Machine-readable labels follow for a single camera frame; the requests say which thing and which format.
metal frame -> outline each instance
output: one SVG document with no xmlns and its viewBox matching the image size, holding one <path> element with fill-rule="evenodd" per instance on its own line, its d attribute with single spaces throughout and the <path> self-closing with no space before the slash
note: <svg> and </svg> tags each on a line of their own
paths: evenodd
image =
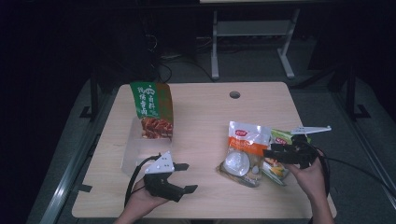
<svg viewBox="0 0 396 224">
<path fill-rule="evenodd" d="M 278 49 L 278 56 L 288 78 L 294 78 L 287 52 L 294 33 L 294 28 L 300 9 L 296 8 L 291 20 L 285 21 L 218 21 L 218 12 L 213 13 L 213 38 L 212 38 L 212 78 L 219 79 L 218 61 L 218 36 L 238 35 L 283 35 L 286 37 L 282 48 Z"/>
<path fill-rule="evenodd" d="M 396 184 L 393 182 L 392 178 L 390 178 L 387 170 L 382 165 L 381 160 L 375 153 L 375 149 L 371 146 L 370 142 L 368 141 L 367 137 L 364 135 L 363 131 L 359 124 L 351 119 L 350 114 L 348 111 L 343 109 L 344 100 L 341 93 L 333 93 L 332 97 L 334 101 L 337 103 L 340 111 L 344 111 L 343 116 L 345 118 L 346 123 L 349 125 L 350 130 L 355 134 L 356 138 L 361 143 L 361 147 L 367 155 L 367 158 L 370 161 L 370 166 L 374 171 L 375 175 L 378 176 L 391 190 L 396 191 Z M 388 190 L 382 186 L 382 189 L 385 191 L 390 203 L 393 205 L 393 208 L 396 210 L 396 199 L 392 197 L 392 195 L 388 192 Z"/>
<path fill-rule="evenodd" d="M 109 96 L 104 95 L 102 101 L 102 107 L 106 106 L 109 101 Z M 104 115 L 104 109 L 101 109 L 97 113 L 97 118 L 101 118 Z M 47 207 L 44 216 L 41 218 L 40 224 L 56 223 L 60 212 L 62 211 L 64 204 L 67 200 L 70 190 L 73 188 L 73 184 L 78 176 L 78 173 L 83 166 L 89 152 L 92 143 L 96 141 L 96 135 L 100 133 L 104 124 L 101 124 L 97 119 L 96 122 L 89 122 L 84 135 L 81 137 L 79 147 L 75 149 L 75 152 L 70 159 L 69 164 L 64 171 L 64 175 L 56 188 L 49 206 Z"/>
</svg>

hole in table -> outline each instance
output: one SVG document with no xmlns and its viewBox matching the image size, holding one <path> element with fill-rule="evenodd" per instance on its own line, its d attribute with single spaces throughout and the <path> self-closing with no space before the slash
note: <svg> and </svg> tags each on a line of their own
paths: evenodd
<svg viewBox="0 0 396 224">
<path fill-rule="evenodd" d="M 230 97 L 233 99 L 238 99 L 241 97 L 241 93 L 239 93 L 239 91 L 230 91 Z"/>
</svg>

red label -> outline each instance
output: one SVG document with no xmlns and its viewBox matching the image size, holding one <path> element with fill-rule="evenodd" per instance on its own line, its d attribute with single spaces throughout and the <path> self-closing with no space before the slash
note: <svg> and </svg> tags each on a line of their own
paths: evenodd
<svg viewBox="0 0 396 224">
<path fill-rule="evenodd" d="M 235 134 L 243 137 L 243 136 L 246 136 L 248 134 L 248 132 L 243 131 L 243 130 L 236 130 Z"/>
<path fill-rule="evenodd" d="M 275 141 L 278 142 L 278 143 L 280 143 L 280 144 L 283 144 L 283 145 L 286 145 L 286 144 L 287 144 L 287 142 L 286 142 L 285 140 L 283 140 L 283 139 L 281 139 L 281 138 L 279 138 L 279 137 L 276 138 Z"/>
</svg>

wrist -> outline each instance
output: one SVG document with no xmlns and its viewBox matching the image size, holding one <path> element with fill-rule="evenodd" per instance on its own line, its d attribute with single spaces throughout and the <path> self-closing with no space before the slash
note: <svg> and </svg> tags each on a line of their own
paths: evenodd
<svg viewBox="0 0 396 224">
<path fill-rule="evenodd" d="M 136 217 L 128 217 L 125 216 L 124 214 L 121 214 L 117 220 L 114 222 L 114 224 L 133 224 L 138 220 Z"/>
<path fill-rule="evenodd" d="M 334 223 L 326 194 L 319 194 L 309 200 L 311 202 L 313 223 Z"/>
<path fill-rule="evenodd" d="M 317 201 L 317 200 L 327 201 L 327 194 L 324 188 L 309 190 L 306 192 L 306 196 L 308 197 L 309 201 Z"/>
<path fill-rule="evenodd" d="M 327 203 L 327 196 L 324 193 L 307 195 L 311 203 Z"/>
</svg>

green label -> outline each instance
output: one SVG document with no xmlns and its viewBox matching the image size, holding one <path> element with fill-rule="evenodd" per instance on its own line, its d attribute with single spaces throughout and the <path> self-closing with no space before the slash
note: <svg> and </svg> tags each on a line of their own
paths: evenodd
<svg viewBox="0 0 396 224">
<path fill-rule="evenodd" d="M 153 82 L 130 83 L 137 116 L 173 121 L 172 96 L 169 86 Z"/>
<path fill-rule="evenodd" d="M 272 135 L 273 141 L 275 143 L 288 144 L 288 145 L 293 144 L 291 141 L 293 134 L 291 134 L 290 132 L 284 132 L 284 131 L 280 131 L 277 129 L 272 129 L 271 135 Z M 311 142 L 311 139 L 309 137 L 306 137 L 306 139 L 307 139 L 308 143 Z"/>
</svg>

